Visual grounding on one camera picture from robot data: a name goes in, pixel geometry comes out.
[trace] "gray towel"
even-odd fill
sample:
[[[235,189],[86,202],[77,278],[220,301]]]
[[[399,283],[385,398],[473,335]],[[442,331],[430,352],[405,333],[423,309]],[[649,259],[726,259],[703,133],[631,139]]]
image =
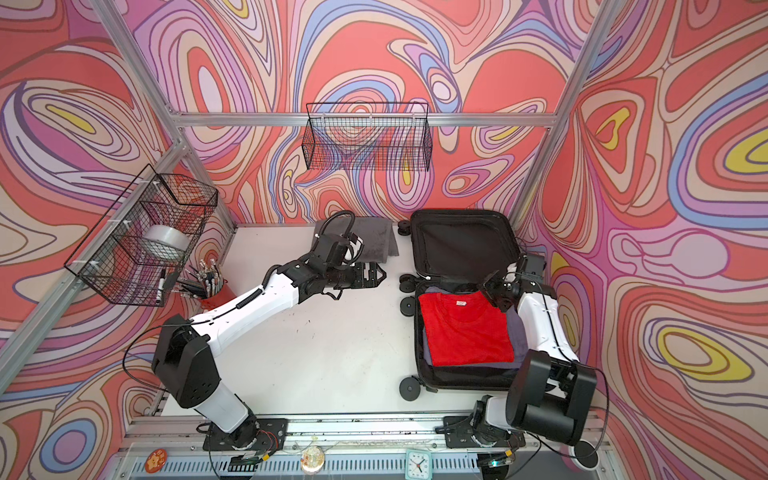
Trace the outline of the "gray towel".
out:
[[[326,233],[336,233],[339,235],[344,233],[348,220],[348,217],[337,218],[326,227]],[[324,221],[318,220],[315,223],[314,233],[320,230],[320,226]],[[386,263],[386,257],[397,257],[399,255],[395,231],[392,229],[392,221],[389,218],[357,217],[352,227],[352,232],[362,238],[362,243],[365,245],[358,259],[359,262]]]

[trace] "analog clock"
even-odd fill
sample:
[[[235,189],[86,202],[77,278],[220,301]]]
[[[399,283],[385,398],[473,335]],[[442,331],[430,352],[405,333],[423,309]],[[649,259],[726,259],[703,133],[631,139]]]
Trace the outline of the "analog clock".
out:
[[[422,450],[406,450],[406,479],[432,480],[432,454]]]

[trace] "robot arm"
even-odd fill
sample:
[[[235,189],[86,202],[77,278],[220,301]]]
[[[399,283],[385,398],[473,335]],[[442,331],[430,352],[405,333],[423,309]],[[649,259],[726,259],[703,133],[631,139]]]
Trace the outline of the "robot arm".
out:
[[[478,437],[517,429],[576,445],[584,431],[597,376],[568,343],[554,289],[543,284],[545,265],[544,257],[527,254],[503,278],[494,273],[485,279],[483,292],[492,304],[516,307],[529,351],[507,396],[486,396],[475,407]]]
[[[325,234],[325,227],[342,215],[350,216],[343,235]],[[356,263],[362,240],[351,228],[354,214],[337,212],[321,226],[312,250],[267,272],[262,284],[211,311],[166,320],[157,341],[152,370],[185,409],[196,409],[227,436],[235,449],[253,444],[258,421],[248,407],[221,382],[214,361],[246,331],[272,315],[321,293],[338,300],[345,289],[373,288],[386,272],[377,263]],[[332,287],[338,296],[324,292]]]

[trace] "wall-mounted wire basket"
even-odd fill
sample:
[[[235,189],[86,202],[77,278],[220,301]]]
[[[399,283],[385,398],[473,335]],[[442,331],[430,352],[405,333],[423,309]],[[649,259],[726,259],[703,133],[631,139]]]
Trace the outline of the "wall-mounted wire basket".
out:
[[[67,258],[65,268],[109,303],[163,306],[219,194],[186,175],[154,172],[149,180],[141,180],[143,172],[134,178],[146,184],[143,191],[122,218],[108,220],[115,225],[107,239],[90,258],[72,260],[100,220]]]
[[[306,111],[307,170],[429,170],[429,104],[319,102]]]

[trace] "roll of tape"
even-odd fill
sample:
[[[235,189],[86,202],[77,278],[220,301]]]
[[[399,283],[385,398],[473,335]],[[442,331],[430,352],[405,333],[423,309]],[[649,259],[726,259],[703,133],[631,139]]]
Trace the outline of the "roll of tape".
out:
[[[154,257],[175,262],[184,258],[184,252],[190,246],[190,239],[179,230],[168,225],[153,225],[144,234],[144,238],[160,243],[169,249],[147,249]]]

